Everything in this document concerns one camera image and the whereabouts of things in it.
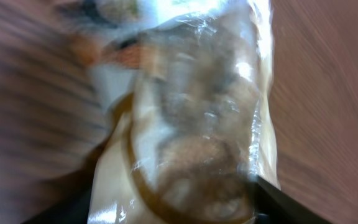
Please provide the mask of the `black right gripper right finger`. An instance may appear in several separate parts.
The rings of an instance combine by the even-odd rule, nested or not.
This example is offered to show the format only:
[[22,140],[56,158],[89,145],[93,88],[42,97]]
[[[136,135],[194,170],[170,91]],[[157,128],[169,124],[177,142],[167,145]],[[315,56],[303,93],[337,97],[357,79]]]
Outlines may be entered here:
[[256,224],[331,224],[259,176],[254,187]]

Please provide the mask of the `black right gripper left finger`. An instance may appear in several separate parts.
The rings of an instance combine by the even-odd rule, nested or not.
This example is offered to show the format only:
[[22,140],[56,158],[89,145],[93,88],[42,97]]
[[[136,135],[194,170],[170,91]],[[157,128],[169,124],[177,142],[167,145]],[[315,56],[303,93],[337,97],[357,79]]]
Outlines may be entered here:
[[46,206],[22,224],[86,223],[90,209],[91,183],[34,183],[27,190]]

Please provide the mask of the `white brown snack pouch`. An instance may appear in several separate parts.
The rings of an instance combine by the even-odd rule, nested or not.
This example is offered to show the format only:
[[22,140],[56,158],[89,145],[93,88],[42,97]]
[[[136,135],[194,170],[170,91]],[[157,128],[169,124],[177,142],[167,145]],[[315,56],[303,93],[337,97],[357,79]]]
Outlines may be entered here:
[[258,179],[278,186],[269,111],[269,1],[79,1],[81,39],[116,128],[89,223],[256,223]]

